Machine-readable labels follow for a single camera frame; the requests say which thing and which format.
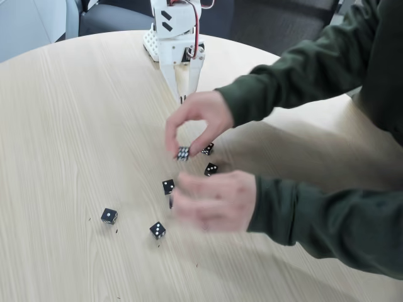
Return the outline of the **person's right hand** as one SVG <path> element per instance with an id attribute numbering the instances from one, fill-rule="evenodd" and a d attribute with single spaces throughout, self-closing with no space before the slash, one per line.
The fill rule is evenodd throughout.
<path id="1" fill-rule="evenodd" d="M 190 144 L 190 156 L 201 152 L 221 134 L 234 126 L 234 119 L 229 107 L 218 91 L 191 94 L 166 121 L 165 145 L 173 157 L 177 156 L 179 150 L 178 128 L 188 121 L 200 120 L 205 121 L 207 127 Z"/>

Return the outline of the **person's left hand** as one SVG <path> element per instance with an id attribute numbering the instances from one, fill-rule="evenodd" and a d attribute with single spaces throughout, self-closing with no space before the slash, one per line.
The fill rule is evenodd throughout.
<path id="1" fill-rule="evenodd" d="M 255 176 L 233 171 L 208 176 L 182 172 L 172 192 L 179 221 L 208 232 L 245 232 L 257 196 Z"/>

